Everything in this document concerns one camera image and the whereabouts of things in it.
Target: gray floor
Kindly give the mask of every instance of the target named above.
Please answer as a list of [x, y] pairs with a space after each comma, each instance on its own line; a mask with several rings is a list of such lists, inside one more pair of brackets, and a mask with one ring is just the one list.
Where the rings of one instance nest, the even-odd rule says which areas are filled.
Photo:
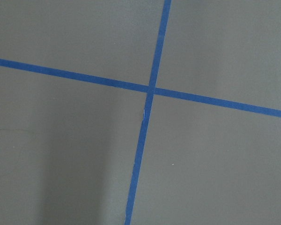
[[[0, 58], [147, 85], [163, 1], [0, 1]], [[281, 110], [281, 1], [171, 4], [157, 87]], [[0, 225], [122, 225], [146, 93], [0, 67]], [[281, 118], [155, 96], [133, 225], [281, 225]]]

